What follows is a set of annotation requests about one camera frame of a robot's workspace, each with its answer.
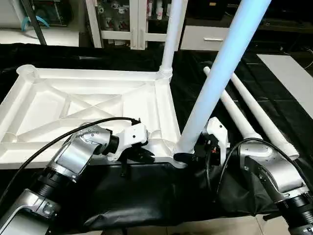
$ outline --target black ribbed cylinder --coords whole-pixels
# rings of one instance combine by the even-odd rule
[[[313,201],[308,193],[276,204],[289,228],[313,223]]]
[[[118,144],[119,144],[119,137],[111,135],[109,144],[102,154],[107,155],[108,153],[116,153]]]
[[[73,184],[70,178],[47,167],[29,189],[54,202],[61,203],[66,191],[70,190]]]

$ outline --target glass door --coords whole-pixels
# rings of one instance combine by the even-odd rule
[[[137,49],[137,0],[97,0],[103,47]]]
[[[182,14],[178,31],[177,47],[188,4],[182,1]],[[138,49],[163,47],[171,13],[172,0],[139,0],[138,3]]]

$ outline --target electrical wire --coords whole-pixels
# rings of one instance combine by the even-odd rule
[[[212,192],[211,187],[211,180],[210,180],[210,160],[211,160],[211,152],[214,149],[214,146],[210,144],[209,149],[205,154],[205,172],[206,172],[206,180],[207,180],[207,187],[209,192]]]
[[[52,145],[54,145],[55,143],[57,143],[58,141],[62,140],[63,138],[67,137],[67,136],[70,136],[80,130],[83,130],[85,128],[88,128],[88,127],[91,127],[91,126],[94,126],[94,125],[97,125],[97,124],[100,124],[100,123],[103,123],[103,122],[107,122],[107,121],[114,121],[114,120],[127,120],[127,121],[131,121],[132,124],[137,124],[137,123],[140,123],[140,121],[134,119],[134,118],[130,118],[130,117],[110,117],[110,118],[105,118],[105,119],[101,119],[101,120],[98,120],[98,121],[94,121],[94,122],[91,122],[91,123],[88,123],[86,125],[83,125],[83,126],[80,126],[74,130],[71,130],[61,136],[59,136],[58,138],[54,139],[53,141],[51,141],[50,143],[46,144],[44,147],[42,147],[41,149],[39,149],[36,153],[34,153],[30,158],[28,158],[21,166],[20,168],[18,169],[18,171],[15,173],[15,175],[13,176],[13,178],[11,179],[11,181],[9,182],[8,186],[6,187],[6,189],[4,190],[1,198],[0,198],[0,206],[2,205],[4,199],[5,199],[5,196],[7,195],[8,191],[10,190],[10,188],[12,187],[12,184],[14,182],[14,180],[16,179],[16,177],[21,173],[21,171],[23,169],[25,169],[27,167],[28,164],[31,163],[32,160],[34,160],[37,156],[39,156],[41,153],[43,153],[46,149],[50,148]]]
[[[313,64],[313,61],[308,65],[305,66],[304,69],[307,69],[308,67],[310,67]]]
[[[227,14],[228,16],[233,16],[233,15],[229,14],[227,11],[225,11],[225,14]]]
[[[224,176],[224,173],[225,173],[225,170],[227,168],[227,165],[228,165],[228,161],[230,159],[230,157],[232,156],[232,153],[240,146],[242,145],[243,143],[245,142],[249,142],[249,141],[256,141],[256,142],[260,142],[274,150],[276,150],[278,153],[280,153],[280,155],[283,156],[283,158],[285,158],[290,164],[292,164],[296,170],[298,171],[299,175],[301,176],[301,178],[303,179],[303,181],[305,182],[305,184],[307,185],[307,187],[309,188],[309,190],[312,192],[313,191],[313,187],[312,185],[309,183],[308,179],[306,178],[306,176],[304,175],[302,169],[298,166],[298,164],[296,162],[294,162],[293,160],[290,159],[289,156],[287,156],[281,149],[279,149],[277,146],[275,146],[274,144],[272,143],[269,143],[265,140],[262,140],[262,139],[258,139],[258,138],[247,138],[247,139],[244,139],[243,141],[240,141],[238,142],[237,144],[235,144],[232,149],[230,150],[229,154],[227,155],[227,158],[226,158],[226,161],[224,162],[223,164],[223,167],[222,167],[222,172],[221,172],[221,175],[220,175],[220,179],[219,179],[219,182],[217,184],[217,188],[216,188],[216,198],[218,197],[218,194],[219,194],[219,189],[220,189],[220,186],[222,184],[222,181],[223,181],[223,176]]]

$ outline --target drawer handle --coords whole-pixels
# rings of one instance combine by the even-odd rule
[[[204,41],[210,41],[210,42],[222,42],[223,39],[219,38],[203,38]]]

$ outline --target black fabric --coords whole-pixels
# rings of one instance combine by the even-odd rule
[[[33,64],[39,68],[157,71],[162,51],[123,51],[40,45],[0,45],[0,100],[14,84],[16,68]],[[180,51],[173,62],[171,90],[180,130],[183,130],[205,81],[203,67],[211,65],[216,54]],[[313,121],[255,54],[244,55],[236,74],[265,109],[275,124],[301,154],[298,163],[312,182]],[[241,100],[231,82],[227,91],[255,130],[265,139],[261,127]],[[219,102],[212,114],[228,129],[229,139],[242,139],[224,106]],[[203,155],[201,144],[196,154]],[[3,212],[34,179],[38,169],[26,169],[10,191]],[[0,170],[0,192],[15,170]],[[89,166],[76,185],[56,222],[55,231],[86,232],[139,225],[176,225],[184,221],[220,216],[255,215],[276,211],[259,180],[239,169],[232,161],[226,171],[218,203],[208,193],[205,171],[199,168],[175,169],[170,164],[135,164],[130,178],[120,177],[121,166]],[[217,176],[219,168],[213,170]]]

